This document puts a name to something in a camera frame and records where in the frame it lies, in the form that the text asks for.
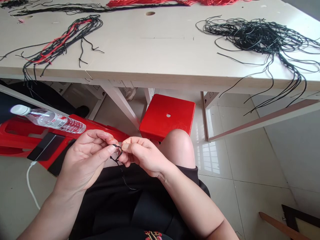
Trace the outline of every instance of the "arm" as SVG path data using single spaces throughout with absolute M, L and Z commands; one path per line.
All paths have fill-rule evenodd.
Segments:
M 175 165 L 158 176 L 180 215 L 193 232 L 204 239 L 238 239 L 211 198 Z
M 238 240 L 219 208 L 192 180 L 185 176 L 148 139 L 130 137 L 122 142 L 120 156 L 126 167 L 139 164 L 157 177 L 174 201 L 188 227 L 202 239 Z
M 85 191 L 118 151 L 117 140 L 102 130 L 88 130 L 68 150 L 53 192 L 18 240 L 65 240 L 78 215 Z
M 67 239 L 76 220 L 83 195 L 84 192 L 61 194 L 53 191 L 18 240 Z

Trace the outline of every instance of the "hole in table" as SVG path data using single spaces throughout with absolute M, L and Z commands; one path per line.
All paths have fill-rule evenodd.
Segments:
M 155 15 L 155 14 L 156 14 L 155 12 L 147 12 L 146 13 L 147 16 L 151 16 L 151 15 Z

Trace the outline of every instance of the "bottle label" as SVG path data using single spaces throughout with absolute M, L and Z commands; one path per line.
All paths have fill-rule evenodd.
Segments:
M 55 113 L 55 116 L 52 119 L 52 121 L 43 126 L 54 128 L 54 129 L 60 129 L 63 125 L 67 123 L 67 121 L 68 121 L 68 118 L 66 116 L 63 116 L 59 113 Z

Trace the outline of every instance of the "red chair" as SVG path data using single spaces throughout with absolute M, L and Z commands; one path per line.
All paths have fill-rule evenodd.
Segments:
M 29 137 L 30 134 L 41 134 L 45 127 L 34 125 L 23 117 L 13 117 L 0 125 L 0 155 L 10 157 L 27 157 L 41 141 Z
M 139 127 L 141 136 L 159 142 L 173 129 L 182 129 L 189 136 L 196 104 L 155 94 Z
M 70 118 L 78 120 L 86 125 L 86 130 L 101 129 L 113 135 L 119 142 L 124 141 L 129 135 L 120 130 L 105 126 L 88 119 L 81 118 L 77 115 L 70 115 Z M 24 117 L 14 117 L 0 125 L 0 155 L 12 157 L 28 157 L 42 139 L 29 137 L 30 134 L 42 134 L 47 128 L 34 125 Z M 78 139 L 81 134 L 68 133 L 56 129 L 49 128 L 49 132 L 63 136 L 64 140 L 55 149 L 51 157 L 46 161 L 39 161 L 47 170 L 53 162 L 59 157 L 62 151 L 69 145 L 73 139 Z

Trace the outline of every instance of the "bottle cap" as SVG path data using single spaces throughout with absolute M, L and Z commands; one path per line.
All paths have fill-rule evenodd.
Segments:
M 15 105 L 10 109 L 10 112 L 20 116 L 25 116 L 31 111 L 31 108 L 23 105 Z

